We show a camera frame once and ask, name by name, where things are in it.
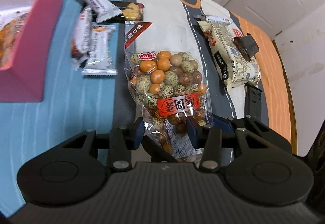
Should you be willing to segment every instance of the wooden bed edge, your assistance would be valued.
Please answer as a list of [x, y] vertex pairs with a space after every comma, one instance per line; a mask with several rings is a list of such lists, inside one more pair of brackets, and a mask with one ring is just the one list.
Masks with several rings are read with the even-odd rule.
[[288, 77], [285, 72], [284, 65], [283, 65], [283, 62], [282, 62], [282, 59], [280, 56], [280, 52], [279, 52], [279, 49], [277, 48], [277, 44], [275, 43], [275, 40], [273, 40], [272, 43], [274, 45], [275, 50], [277, 51], [277, 55], [279, 56], [279, 59], [280, 59], [281, 65], [282, 65], [283, 77], [284, 77], [284, 81], [285, 81], [287, 92], [288, 92], [288, 104], [289, 104], [290, 123], [291, 123], [290, 143], [292, 146], [292, 152], [294, 154], [297, 154], [297, 152], [298, 152], [298, 150], [297, 150], [297, 125], [296, 125], [295, 108], [294, 108], [294, 103], [292, 101], [290, 85], [289, 85]]

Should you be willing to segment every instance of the ribbed black surface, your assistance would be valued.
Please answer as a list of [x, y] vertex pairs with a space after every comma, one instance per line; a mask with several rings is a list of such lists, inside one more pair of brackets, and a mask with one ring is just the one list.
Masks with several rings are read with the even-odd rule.
[[317, 223], [303, 204], [258, 207], [231, 194], [217, 175], [198, 172], [192, 163], [138, 162], [114, 174], [102, 191], [65, 208], [27, 204], [10, 219], [21, 224], [201, 224]]

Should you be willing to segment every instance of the pink storage bin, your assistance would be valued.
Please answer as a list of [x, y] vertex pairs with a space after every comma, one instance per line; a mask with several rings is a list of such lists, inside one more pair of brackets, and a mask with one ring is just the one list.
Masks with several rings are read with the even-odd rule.
[[0, 0], [0, 14], [30, 7], [11, 61], [0, 67], [0, 102], [42, 101], [48, 48], [61, 6], [62, 0]]

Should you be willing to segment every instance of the silver rivet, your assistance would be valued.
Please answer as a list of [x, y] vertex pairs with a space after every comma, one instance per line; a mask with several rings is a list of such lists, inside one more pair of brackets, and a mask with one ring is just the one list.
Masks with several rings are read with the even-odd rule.
[[206, 169], [213, 170], [218, 167], [218, 163], [216, 161], [204, 161], [202, 166]]
[[127, 161], [116, 161], [113, 163], [113, 167], [116, 169], [126, 169], [129, 167], [129, 163]]

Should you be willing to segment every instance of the wall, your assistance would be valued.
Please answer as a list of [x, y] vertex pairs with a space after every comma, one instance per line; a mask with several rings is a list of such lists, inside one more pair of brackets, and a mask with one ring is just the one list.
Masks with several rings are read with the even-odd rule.
[[275, 37], [292, 93], [299, 156], [307, 154], [325, 118], [324, 17], [325, 4]]

